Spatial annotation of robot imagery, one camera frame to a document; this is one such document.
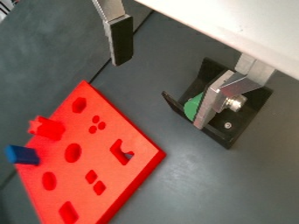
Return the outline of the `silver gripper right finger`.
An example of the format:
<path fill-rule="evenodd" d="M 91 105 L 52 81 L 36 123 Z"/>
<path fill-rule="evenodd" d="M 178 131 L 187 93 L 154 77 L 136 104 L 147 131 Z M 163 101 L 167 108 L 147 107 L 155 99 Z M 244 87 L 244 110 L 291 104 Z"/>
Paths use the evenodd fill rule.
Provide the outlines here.
<path fill-rule="evenodd" d="M 262 88 L 275 71 L 268 64 L 243 53 L 235 70 L 228 70 L 208 86 L 194 117 L 194 126 L 202 130 L 226 108 L 238 112 L 247 101 L 244 93 Z"/>

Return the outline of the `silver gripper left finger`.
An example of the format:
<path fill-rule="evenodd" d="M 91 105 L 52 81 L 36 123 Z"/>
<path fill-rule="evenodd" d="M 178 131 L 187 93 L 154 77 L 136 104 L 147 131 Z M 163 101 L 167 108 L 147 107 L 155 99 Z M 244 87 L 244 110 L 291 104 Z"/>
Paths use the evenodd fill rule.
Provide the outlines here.
<path fill-rule="evenodd" d="M 92 0 L 92 3 L 104 25 L 112 64 L 120 66 L 134 56 L 134 18 L 126 13 L 122 0 Z"/>

